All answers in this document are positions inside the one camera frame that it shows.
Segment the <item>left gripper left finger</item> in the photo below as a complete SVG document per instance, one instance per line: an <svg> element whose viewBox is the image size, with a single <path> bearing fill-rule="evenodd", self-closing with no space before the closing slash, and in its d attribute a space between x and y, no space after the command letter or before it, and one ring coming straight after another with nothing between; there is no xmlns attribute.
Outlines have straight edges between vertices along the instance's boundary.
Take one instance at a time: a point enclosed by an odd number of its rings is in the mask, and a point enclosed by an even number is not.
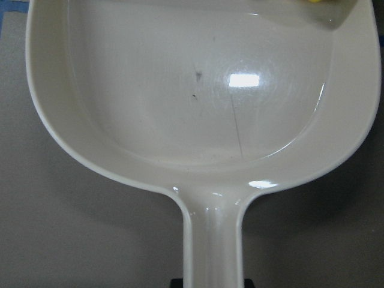
<svg viewBox="0 0 384 288"><path fill-rule="evenodd" d="M184 279L183 278L173 278L170 281L170 288L183 288L184 287Z"/></svg>

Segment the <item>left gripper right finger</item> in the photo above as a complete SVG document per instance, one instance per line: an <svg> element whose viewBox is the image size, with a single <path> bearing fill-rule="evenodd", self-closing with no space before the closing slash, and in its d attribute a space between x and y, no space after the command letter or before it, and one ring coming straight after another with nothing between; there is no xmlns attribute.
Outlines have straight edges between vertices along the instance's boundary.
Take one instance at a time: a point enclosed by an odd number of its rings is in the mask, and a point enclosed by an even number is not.
<svg viewBox="0 0 384 288"><path fill-rule="evenodd" d="M255 288L255 285L254 285L252 279L246 278L244 280L244 288Z"/></svg>

